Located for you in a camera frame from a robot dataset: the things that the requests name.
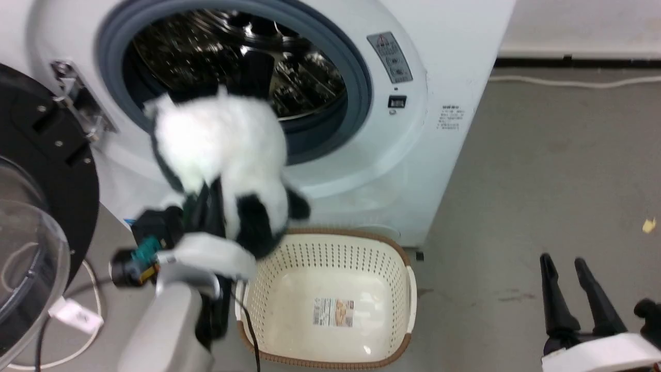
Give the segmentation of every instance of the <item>white cable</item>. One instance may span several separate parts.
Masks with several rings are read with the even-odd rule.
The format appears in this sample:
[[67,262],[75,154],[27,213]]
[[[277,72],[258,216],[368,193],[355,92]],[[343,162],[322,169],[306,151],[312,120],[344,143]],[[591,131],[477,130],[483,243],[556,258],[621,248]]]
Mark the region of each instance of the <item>white cable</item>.
[[[83,260],[83,266],[85,266],[85,269],[87,270],[87,273],[89,274],[89,277],[92,280],[92,286],[93,286],[92,288],[94,289],[94,298],[97,302],[97,314],[100,317],[103,317],[103,311],[102,311],[102,308],[101,308],[101,296],[99,294],[97,277],[94,274],[94,271],[92,270],[92,267],[89,265],[89,263],[87,263],[86,260]],[[53,368],[55,366],[62,365],[62,364],[67,363],[71,360],[74,360],[76,357],[78,357],[79,355],[81,355],[82,353],[87,351],[87,349],[90,347],[90,345],[92,345],[92,343],[94,343],[94,341],[97,338],[98,331],[99,331],[99,329],[95,330],[94,333],[92,333],[92,336],[90,336],[90,338],[87,340],[87,342],[85,342],[85,345],[83,345],[83,347],[81,347],[75,353],[73,353],[73,354],[71,354],[68,357],[65,357],[63,359],[60,359],[58,361],[54,361],[54,362],[51,362],[51,363],[48,363],[48,364],[43,364],[41,366],[41,368],[42,369]],[[12,368],[12,369],[16,369],[16,370],[19,370],[19,371],[34,371],[34,366],[32,366],[32,365],[10,364],[7,367]]]
[[661,75],[634,77],[631,79],[610,81],[608,83],[591,83],[588,81],[571,81],[571,80],[547,80],[547,79],[539,79],[537,77],[520,76],[520,75],[502,75],[502,76],[492,76],[489,78],[489,82],[492,83],[507,82],[507,81],[517,81],[520,83],[546,85],[547,87],[611,89],[611,88],[624,87],[626,85],[634,85],[634,84],[661,83]]
[[5,279],[5,274],[7,273],[7,268],[9,267],[9,264],[14,262],[14,259],[16,258],[16,256],[18,256],[19,254],[25,252],[25,250],[27,250],[28,248],[32,248],[32,247],[37,246],[37,245],[38,244],[35,243],[35,242],[25,243],[25,244],[23,244],[23,247],[20,247],[15,252],[10,254],[9,257],[7,257],[7,260],[5,261],[5,264],[2,266],[2,272],[0,273],[0,281],[2,281],[2,286],[5,288],[5,290],[7,292],[11,293],[11,291],[14,290],[12,287],[9,286],[9,284],[7,283],[7,280]]

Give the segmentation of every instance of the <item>white perforated basket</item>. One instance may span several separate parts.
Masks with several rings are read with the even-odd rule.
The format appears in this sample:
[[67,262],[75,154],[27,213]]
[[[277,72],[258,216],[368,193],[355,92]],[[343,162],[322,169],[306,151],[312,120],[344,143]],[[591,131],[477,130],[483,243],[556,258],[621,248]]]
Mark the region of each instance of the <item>white perforated basket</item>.
[[[373,369],[410,342],[417,290],[404,250],[351,230],[297,229],[237,285],[263,359],[325,369]],[[245,315],[239,333],[254,351]]]

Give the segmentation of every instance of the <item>black and white plush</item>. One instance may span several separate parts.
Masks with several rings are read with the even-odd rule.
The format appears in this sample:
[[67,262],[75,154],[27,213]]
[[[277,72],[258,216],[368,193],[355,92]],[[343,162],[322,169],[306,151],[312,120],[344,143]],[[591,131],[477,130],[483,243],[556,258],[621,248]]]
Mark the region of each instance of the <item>black and white plush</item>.
[[260,99],[216,96],[176,104],[163,95],[145,104],[155,123],[154,155],[171,186],[197,195],[221,177],[227,238],[262,258],[290,219],[306,220],[308,202],[287,186],[287,145],[277,116]]

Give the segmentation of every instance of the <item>concrete floor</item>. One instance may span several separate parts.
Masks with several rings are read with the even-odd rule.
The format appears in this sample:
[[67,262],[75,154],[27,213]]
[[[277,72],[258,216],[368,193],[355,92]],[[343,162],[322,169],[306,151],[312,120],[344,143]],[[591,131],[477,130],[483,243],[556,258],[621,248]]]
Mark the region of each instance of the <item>concrete floor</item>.
[[[612,71],[516,71],[552,78],[615,80]],[[429,236],[415,265],[421,298],[413,341],[386,371],[540,369],[546,339],[539,255],[550,252],[571,311],[592,328],[573,259],[584,257],[631,330],[643,297],[661,300],[659,85],[612,90],[488,85]],[[128,231],[102,210],[90,260],[104,276]],[[84,271],[76,287],[88,279]],[[53,372],[115,370],[151,289],[105,288],[106,326],[88,352]],[[91,294],[79,299],[93,305]],[[85,336],[55,325],[45,361],[75,351]],[[215,345],[216,371],[254,371],[253,356],[232,325]],[[24,362],[32,354],[24,355]],[[303,371],[262,364],[264,371]]]

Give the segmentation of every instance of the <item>product sticker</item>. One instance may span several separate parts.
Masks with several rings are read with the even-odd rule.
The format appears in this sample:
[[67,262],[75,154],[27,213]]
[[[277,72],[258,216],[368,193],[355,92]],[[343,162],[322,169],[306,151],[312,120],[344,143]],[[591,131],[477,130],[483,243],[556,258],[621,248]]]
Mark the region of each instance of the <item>product sticker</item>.
[[315,299],[313,324],[326,327],[353,327],[354,301]]
[[103,325],[103,318],[97,313],[72,299],[63,297],[60,297],[48,309],[48,314],[57,318],[60,322],[78,328],[87,334],[93,334]]
[[443,105],[441,116],[438,118],[436,129],[459,130],[466,111],[457,105]]

